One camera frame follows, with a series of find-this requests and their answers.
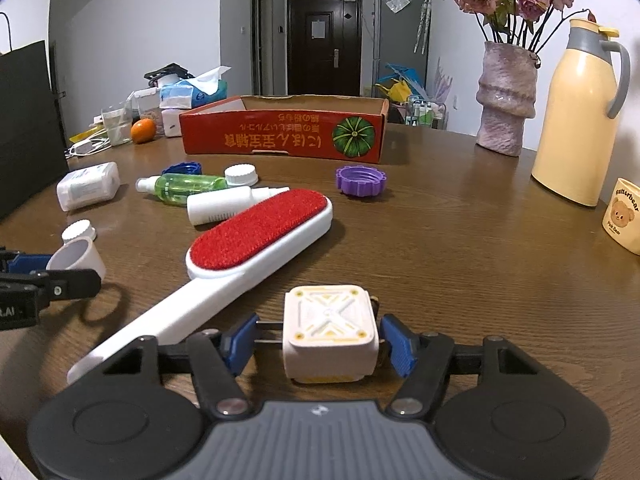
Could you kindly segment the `blue jar lid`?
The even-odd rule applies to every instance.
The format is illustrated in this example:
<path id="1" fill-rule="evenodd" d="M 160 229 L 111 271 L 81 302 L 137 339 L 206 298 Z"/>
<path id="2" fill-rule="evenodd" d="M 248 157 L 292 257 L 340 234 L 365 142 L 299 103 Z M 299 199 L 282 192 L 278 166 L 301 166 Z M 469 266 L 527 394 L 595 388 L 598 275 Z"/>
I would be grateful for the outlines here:
<path id="1" fill-rule="evenodd" d="M 202 173 L 202 165 L 199 162 L 179 162 L 162 171 L 162 174 L 187 174 L 197 176 Z"/>

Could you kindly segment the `dark wooden door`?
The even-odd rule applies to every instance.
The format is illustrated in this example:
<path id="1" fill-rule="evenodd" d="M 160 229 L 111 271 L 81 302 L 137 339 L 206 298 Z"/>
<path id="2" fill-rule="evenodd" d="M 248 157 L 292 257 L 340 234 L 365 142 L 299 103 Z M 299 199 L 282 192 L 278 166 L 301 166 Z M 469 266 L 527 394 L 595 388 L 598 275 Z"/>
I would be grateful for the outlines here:
<path id="1" fill-rule="evenodd" d="M 289 94 L 359 96 L 362 0 L 286 0 Z"/>

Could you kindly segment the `purple jar lid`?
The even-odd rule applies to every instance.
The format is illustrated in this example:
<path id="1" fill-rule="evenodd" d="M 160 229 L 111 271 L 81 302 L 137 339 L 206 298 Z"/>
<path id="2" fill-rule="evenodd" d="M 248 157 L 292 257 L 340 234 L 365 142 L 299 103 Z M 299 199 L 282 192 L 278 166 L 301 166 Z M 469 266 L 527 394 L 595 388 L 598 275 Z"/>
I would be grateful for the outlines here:
<path id="1" fill-rule="evenodd" d="M 362 165 L 349 165 L 337 168 L 335 185 L 349 196 L 359 198 L 379 196 L 385 191 L 387 177 L 384 171 Z"/>

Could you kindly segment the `red white lint brush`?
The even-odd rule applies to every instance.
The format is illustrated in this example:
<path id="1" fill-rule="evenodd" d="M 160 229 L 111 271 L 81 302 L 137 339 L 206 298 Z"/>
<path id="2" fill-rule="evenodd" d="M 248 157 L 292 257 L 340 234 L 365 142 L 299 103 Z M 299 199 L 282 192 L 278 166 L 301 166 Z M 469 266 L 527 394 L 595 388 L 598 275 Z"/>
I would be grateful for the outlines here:
<path id="1" fill-rule="evenodd" d="M 206 231 L 186 253 L 189 283 L 149 308 L 75 363 L 71 385 L 143 336 L 178 344 L 239 296 L 285 266 L 329 231 L 333 205 L 323 194 L 294 188 Z"/>

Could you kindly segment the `orange fruit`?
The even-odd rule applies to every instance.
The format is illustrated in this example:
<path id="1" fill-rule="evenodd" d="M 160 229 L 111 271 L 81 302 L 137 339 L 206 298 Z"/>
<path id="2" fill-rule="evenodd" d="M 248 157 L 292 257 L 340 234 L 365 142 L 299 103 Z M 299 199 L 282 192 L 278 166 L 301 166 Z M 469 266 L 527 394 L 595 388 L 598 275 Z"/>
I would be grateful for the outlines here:
<path id="1" fill-rule="evenodd" d="M 141 118 L 130 129 L 130 138 L 134 144 L 148 143 L 156 136 L 156 125 L 151 118 Z"/>

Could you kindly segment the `white ribbed bottle cap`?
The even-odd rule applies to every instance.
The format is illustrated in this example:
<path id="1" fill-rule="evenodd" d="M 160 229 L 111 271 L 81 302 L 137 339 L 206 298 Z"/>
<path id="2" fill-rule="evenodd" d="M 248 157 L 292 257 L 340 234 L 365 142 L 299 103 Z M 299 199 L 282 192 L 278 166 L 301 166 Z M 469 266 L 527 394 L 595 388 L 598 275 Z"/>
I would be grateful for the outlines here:
<path id="1" fill-rule="evenodd" d="M 229 188 L 253 186 L 259 181 L 257 170 L 251 164 L 237 164 L 226 168 L 224 178 Z"/>

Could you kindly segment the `orange cardboard box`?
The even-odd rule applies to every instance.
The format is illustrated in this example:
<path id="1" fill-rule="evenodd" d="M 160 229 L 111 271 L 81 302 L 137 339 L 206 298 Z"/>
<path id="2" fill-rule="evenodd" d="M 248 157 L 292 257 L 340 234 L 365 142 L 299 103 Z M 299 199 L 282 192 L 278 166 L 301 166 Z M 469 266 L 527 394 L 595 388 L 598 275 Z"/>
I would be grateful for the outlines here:
<path id="1" fill-rule="evenodd" d="M 390 104 L 358 96 L 234 96 L 179 116 L 190 155 L 381 159 Z"/>

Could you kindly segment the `small white ribbed cap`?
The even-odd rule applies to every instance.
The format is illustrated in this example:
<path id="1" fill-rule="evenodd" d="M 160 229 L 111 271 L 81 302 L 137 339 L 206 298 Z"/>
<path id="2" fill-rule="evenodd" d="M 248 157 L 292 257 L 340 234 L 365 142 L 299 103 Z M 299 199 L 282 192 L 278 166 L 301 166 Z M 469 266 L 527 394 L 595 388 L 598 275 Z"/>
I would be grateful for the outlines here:
<path id="1" fill-rule="evenodd" d="M 70 243 L 79 237 L 87 237 L 96 240 L 98 233 L 90 220 L 81 219 L 70 224 L 62 233 L 61 238 L 64 244 Z"/>

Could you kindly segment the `yellow thermos jug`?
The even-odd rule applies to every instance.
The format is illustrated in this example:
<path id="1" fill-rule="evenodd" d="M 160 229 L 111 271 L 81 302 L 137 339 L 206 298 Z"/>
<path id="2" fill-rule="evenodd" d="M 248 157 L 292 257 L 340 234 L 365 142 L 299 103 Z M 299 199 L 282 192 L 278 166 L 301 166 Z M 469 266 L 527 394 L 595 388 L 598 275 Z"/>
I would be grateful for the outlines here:
<path id="1" fill-rule="evenodd" d="M 630 88 L 631 59 L 619 36 L 616 29 L 570 20 L 532 170 L 545 188 L 586 207 L 600 200 Z"/>

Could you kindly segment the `white small cup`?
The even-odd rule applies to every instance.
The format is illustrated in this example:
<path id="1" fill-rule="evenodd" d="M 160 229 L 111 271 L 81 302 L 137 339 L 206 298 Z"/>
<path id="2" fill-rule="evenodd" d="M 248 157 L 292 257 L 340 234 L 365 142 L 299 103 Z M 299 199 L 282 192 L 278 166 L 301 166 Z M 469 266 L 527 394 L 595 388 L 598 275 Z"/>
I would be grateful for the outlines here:
<path id="1" fill-rule="evenodd" d="M 93 270 L 104 280 L 105 264 L 90 237 L 76 237 L 51 256 L 47 271 Z"/>

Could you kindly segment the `white square charger block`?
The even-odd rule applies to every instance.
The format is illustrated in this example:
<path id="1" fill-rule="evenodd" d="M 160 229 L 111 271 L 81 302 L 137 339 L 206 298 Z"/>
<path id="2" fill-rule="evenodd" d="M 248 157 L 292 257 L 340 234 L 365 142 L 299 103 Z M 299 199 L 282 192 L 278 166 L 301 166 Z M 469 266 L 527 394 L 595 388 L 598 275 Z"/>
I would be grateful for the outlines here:
<path id="1" fill-rule="evenodd" d="M 373 374 L 380 337 L 369 293 L 356 285 L 297 286 L 284 296 L 282 358 L 301 384 L 358 382 Z"/>

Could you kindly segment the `green spray bottle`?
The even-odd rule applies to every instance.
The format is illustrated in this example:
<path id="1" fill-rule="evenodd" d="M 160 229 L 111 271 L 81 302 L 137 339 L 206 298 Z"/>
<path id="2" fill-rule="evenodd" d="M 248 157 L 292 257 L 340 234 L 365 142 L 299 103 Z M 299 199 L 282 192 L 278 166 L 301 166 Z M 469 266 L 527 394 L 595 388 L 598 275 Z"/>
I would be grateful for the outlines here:
<path id="1" fill-rule="evenodd" d="M 155 197 L 170 206 L 186 206 L 189 196 L 228 188 L 223 177 L 205 174 L 161 174 L 160 176 L 140 178 L 136 190 Z"/>

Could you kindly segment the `white rectangular container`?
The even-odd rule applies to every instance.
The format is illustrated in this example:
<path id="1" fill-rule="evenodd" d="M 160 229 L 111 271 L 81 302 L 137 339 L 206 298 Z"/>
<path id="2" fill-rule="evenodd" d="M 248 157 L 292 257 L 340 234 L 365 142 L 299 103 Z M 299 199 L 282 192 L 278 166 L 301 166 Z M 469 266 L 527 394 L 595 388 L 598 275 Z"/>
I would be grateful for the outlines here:
<path id="1" fill-rule="evenodd" d="M 112 200 L 120 187 L 116 162 L 104 162 L 71 171 L 58 182 L 56 196 L 62 211 L 69 212 Z"/>

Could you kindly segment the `white spray bottle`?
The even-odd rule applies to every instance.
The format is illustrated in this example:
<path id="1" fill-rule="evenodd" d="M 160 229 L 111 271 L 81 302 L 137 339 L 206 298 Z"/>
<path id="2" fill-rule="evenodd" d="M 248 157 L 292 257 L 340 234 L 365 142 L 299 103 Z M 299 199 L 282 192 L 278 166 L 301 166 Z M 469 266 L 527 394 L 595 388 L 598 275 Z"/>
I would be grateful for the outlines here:
<path id="1" fill-rule="evenodd" d="M 288 188 L 250 188 L 238 186 L 194 194 L 186 199 L 186 212 L 192 226 L 227 220 L 256 204 L 269 200 Z"/>

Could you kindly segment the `metal trolley rack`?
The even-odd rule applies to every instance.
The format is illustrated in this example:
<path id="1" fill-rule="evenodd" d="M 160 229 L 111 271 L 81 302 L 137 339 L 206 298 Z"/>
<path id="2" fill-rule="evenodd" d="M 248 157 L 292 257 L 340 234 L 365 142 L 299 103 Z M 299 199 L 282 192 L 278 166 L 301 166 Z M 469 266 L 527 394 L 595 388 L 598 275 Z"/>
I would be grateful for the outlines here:
<path id="1" fill-rule="evenodd" d="M 405 106 L 405 125 L 443 129 L 446 126 L 446 105 L 409 96 Z"/>

